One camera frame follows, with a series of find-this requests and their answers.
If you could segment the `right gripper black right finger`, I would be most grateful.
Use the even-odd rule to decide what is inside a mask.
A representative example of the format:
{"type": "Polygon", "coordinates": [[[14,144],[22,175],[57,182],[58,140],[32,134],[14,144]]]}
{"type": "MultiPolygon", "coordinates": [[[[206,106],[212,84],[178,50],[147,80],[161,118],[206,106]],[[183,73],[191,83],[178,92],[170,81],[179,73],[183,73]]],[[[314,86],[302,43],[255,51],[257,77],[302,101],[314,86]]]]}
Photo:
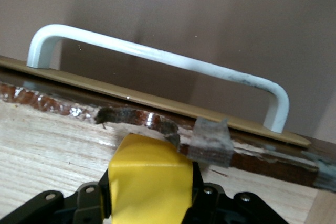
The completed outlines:
{"type": "Polygon", "coordinates": [[[184,223],[207,224],[287,224],[259,196],[250,192],[229,198],[217,184],[205,183],[197,162],[193,162],[192,205],[186,211],[184,223]]]}

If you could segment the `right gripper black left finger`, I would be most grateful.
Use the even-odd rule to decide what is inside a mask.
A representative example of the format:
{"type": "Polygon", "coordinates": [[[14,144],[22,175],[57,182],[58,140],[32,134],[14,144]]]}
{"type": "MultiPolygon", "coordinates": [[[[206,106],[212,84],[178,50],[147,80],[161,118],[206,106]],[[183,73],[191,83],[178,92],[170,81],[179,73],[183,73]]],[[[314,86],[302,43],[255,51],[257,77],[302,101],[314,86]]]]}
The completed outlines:
{"type": "Polygon", "coordinates": [[[56,190],[44,191],[1,219],[1,223],[103,223],[112,206],[108,172],[98,182],[82,184],[65,197],[56,190]]]}

